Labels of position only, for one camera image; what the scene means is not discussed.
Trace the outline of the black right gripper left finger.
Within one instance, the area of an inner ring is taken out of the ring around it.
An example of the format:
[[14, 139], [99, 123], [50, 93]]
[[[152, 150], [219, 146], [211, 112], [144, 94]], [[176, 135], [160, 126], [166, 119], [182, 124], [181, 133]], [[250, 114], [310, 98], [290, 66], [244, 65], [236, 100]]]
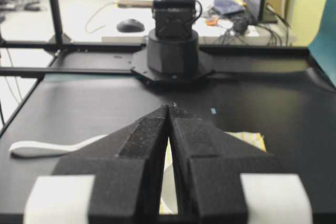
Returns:
[[24, 223], [149, 223], [159, 213], [167, 107], [58, 160], [27, 199]]

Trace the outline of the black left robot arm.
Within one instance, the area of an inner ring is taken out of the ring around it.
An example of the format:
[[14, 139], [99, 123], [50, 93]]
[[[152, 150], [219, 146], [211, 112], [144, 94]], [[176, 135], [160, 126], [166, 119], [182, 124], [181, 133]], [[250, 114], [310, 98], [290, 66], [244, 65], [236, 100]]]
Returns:
[[192, 28], [202, 12], [197, 0], [153, 0], [155, 27], [133, 54], [131, 71], [158, 83], [191, 83], [213, 73], [213, 57], [200, 50]]

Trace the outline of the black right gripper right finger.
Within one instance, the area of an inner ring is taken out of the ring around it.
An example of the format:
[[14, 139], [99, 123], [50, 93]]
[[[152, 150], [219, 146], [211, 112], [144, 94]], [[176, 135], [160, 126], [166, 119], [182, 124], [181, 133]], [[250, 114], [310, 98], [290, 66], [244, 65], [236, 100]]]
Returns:
[[278, 158], [169, 107], [178, 202], [199, 223], [312, 223], [300, 177]]

